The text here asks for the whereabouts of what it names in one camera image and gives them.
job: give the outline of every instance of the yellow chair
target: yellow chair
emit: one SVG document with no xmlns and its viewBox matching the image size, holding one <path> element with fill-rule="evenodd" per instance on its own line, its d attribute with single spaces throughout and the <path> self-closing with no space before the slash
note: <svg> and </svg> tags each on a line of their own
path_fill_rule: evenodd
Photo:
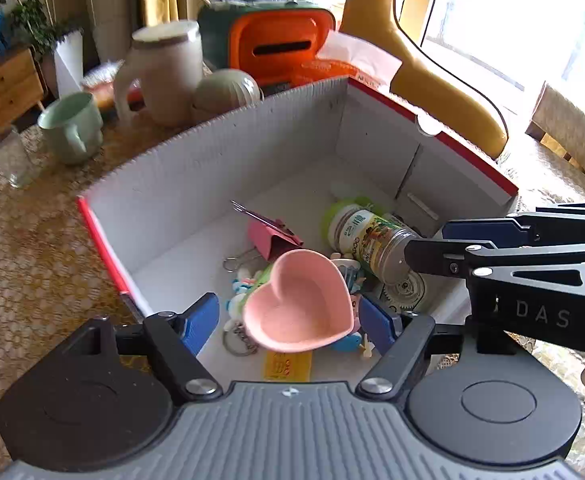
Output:
<svg viewBox="0 0 585 480">
<path fill-rule="evenodd" d="M 346 0 L 339 30 L 400 59 L 391 91 L 497 158 L 508 140 L 499 110 L 486 96 L 426 56 L 399 27 L 395 8 L 395 0 Z"/>
</svg>

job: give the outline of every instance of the lace tablecloth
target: lace tablecloth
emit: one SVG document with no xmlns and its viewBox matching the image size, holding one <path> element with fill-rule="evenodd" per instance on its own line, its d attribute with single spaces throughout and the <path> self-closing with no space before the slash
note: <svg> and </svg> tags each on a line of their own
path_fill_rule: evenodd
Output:
<svg viewBox="0 0 585 480">
<path fill-rule="evenodd" d="M 0 396 L 87 318 L 109 314 L 115 321 L 132 320 L 74 200 L 96 179 L 171 134 L 143 115 L 135 133 L 106 126 L 99 155 L 75 168 L 48 155 L 36 128 L 23 134 L 39 174 L 26 189 L 12 189 L 0 174 Z M 519 209 L 585 200 L 585 176 L 529 137 L 512 139 L 501 163 L 522 189 Z M 583 358 L 540 343 L 535 355 L 582 400 L 584 421 L 569 460 L 585 475 L 585 388 L 579 382 Z M 0 469 L 8 460 L 0 439 Z"/>
</svg>

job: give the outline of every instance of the heart-shaped bowl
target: heart-shaped bowl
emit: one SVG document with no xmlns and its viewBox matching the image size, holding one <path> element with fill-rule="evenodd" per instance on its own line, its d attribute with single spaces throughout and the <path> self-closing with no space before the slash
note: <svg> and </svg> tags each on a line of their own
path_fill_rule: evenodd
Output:
<svg viewBox="0 0 585 480">
<path fill-rule="evenodd" d="M 339 270 L 323 254 L 298 249 L 272 266 L 250 294 L 244 324 L 256 343 L 293 353 L 329 345 L 353 330 L 353 308 Z"/>
</svg>

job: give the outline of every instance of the green ceramic cup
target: green ceramic cup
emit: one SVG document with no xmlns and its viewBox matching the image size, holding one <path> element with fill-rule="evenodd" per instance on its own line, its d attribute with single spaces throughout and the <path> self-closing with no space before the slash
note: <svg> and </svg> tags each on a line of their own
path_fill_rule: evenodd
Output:
<svg viewBox="0 0 585 480">
<path fill-rule="evenodd" d="M 50 150 L 64 164 L 80 164 L 98 152 L 104 121 L 87 92 L 66 95 L 39 115 L 37 124 Z"/>
</svg>

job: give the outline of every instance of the drinking glass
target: drinking glass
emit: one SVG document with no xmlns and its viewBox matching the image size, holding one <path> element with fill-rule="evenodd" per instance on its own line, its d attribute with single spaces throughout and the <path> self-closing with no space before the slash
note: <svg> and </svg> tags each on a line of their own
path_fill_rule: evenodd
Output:
<svg viewBox="0 0 585 480">
<path fill-rule="evenodd" d="M 0 170 L 12 187 L 23 187 L 32 180 L 32 162 L 12 124 L 0 133 Z"/>
</svg>

